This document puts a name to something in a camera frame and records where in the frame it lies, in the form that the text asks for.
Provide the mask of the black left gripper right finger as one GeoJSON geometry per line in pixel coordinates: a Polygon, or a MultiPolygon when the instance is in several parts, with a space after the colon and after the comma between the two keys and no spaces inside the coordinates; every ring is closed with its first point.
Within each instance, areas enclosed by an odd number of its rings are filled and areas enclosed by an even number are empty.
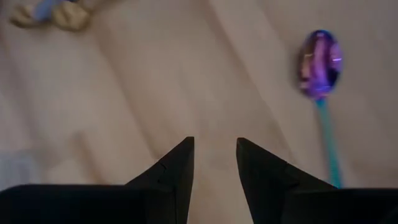
{"type": "Polygon", "coordinates": [[[397,224],[397,189],[338,189],[246,138],[236,158],[254,223],[397,224]]]}

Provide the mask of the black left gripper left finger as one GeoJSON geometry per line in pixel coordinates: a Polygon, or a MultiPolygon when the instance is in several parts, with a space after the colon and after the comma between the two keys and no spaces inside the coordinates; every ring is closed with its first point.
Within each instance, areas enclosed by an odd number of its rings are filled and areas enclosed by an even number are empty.
{"type": "Polygon", "coordinates": [[[195,140],[124,185],[27,184],[1,191],[1,223],[186,223],[195,140]]]}

